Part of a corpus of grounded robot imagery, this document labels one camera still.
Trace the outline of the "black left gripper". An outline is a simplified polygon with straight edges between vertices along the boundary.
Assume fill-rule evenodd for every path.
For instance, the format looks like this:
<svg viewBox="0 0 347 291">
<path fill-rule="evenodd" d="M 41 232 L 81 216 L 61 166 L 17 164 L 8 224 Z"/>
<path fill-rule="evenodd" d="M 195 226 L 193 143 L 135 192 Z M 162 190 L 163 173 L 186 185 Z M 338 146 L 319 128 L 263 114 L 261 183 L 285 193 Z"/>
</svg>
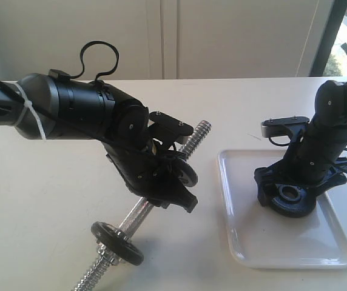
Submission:
<svg viewBox="0 0 347 291">
<path fill-rule="evenodd" d="M 154 155 L 142 150 L 127 150 L 106 144 L 107 157 L 133 194 L 146 198 L 155 206 L 174 204 L 191 213 L 197 197 L 179 179 L 183 159 L 174 151 Z"/>
</svg>

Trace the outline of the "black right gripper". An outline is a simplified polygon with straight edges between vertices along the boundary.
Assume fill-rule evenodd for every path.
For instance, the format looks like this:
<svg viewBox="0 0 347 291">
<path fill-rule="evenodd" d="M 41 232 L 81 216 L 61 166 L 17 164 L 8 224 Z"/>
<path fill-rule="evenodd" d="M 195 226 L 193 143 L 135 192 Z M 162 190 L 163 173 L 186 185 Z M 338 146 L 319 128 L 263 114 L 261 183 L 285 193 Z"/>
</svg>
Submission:
<svg viewBox="0 0 347 291">
<path fill-rule="evenodd" d="M 346 147 L 346 130 L 293 130 L 290 143 L 278 165 L 259 167 L 254 171 L 257 198 L 262 206 L 270 206 L 274 198 L 285 202 L 282 186 L 312 188 L 314 194 L 347 183 L 337 169 L 341 152 Z"/>
</svg>

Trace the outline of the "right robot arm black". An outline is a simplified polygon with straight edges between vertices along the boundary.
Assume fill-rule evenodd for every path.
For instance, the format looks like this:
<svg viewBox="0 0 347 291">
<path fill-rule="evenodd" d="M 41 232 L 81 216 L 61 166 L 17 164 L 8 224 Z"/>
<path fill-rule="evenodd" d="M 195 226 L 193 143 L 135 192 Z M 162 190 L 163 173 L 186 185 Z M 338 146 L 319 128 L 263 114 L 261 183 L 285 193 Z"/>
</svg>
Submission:
<svg viewBox="0 0 347 291">
<path fill-rule="evenodd" d="M 342 44 L 347 55 L 347 43 Z M 314 116 L 267 119 L 268 140 L 286 136 L 282 159 L 255 169 L 257 199 L 262 206 L 304 212 L 325 191 L 347 182 L 347 81 L 328 80 L 317 90 Z"/>
</svg>

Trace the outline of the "left robot arm black grey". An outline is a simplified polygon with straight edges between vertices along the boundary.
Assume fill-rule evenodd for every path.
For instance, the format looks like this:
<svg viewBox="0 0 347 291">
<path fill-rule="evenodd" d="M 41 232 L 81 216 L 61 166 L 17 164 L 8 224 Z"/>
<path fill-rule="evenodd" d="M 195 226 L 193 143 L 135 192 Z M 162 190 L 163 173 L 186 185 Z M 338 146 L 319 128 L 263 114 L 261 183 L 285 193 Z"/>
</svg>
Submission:
<svg viewBox="0 0 347 291">
<path fill-rule="evenodd" d="M 0 125 L 27 139 L 95 139 L 127 188 L 153 205 L 191 212 L 198 177 L 176 144 L 193 127 L 105 82 L 78 82 L 32 73 L 0 81 Z"/>
</svg>

